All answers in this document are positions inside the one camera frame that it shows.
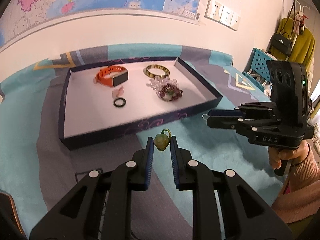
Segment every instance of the bed sheet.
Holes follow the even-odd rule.
[[[35,63],[0,83],[0,190],[12,195],[27,236],[33,226],[90,170],[111,171],[145,147],[163,128],[179,147],[209,168],[234,169],[271,204],[283,179],[268,165],[265,147],[234,131],[209,129],[202,115],[177,120],[92,147],[68,151],[58,138],[58,113],[68,68],[120,58],[180,57],[220,93],[220,109],[267,97],[232,67],[232,57],[207,49],[167,44],[121,44],[62,54]],[[132,230],[140,239],[190,239],[192,199],[173,184],[169,150],[155,152],[150,189],[132,195]]]

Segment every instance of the jade pendant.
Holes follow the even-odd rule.
[[[153,143],[155,144],[155,146],[160,152],[164,151],[170,143],[169,137],[171,137],[171,133],[168,131],[169,132],[169,137],[168,137],[166,134],[164,134],[164,131],[167,131],[167,129],[157,134],[153,140]]]

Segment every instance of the pink sweater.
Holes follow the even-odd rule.
[[[309,146],[308,157],[292,167],[284,187],[271,206],[286,223],[314,215],[320,207],[320,170]],[[289,182],[290,193],[284,194]]]

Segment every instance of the power outlet panel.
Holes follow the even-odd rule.
[[[222,10],[220,22],[225,26],[230,27],[232,17],[233,17],[233,11],[231,11],[228,7],[224,6]]]
[[[234,31],[237,31],[239,29],[240,20],[241,20],[240,16],[237,15],[236,13],[233,13],[230,28]]]
[[[222,15],[222,10],[223,5],[221,3],[215,0],[209,0],[205,16],[206,18],[219,22]]]

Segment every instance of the hand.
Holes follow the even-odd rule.
[[[277,149],[269,147],[268,152],[269,163],[275,170],[281,167],[281,160],[292,160],[292,165],[302,163],[309,154],[309,146],[306,140],[302,140],[299,148],[296,150],[282,150],[279,152]]]

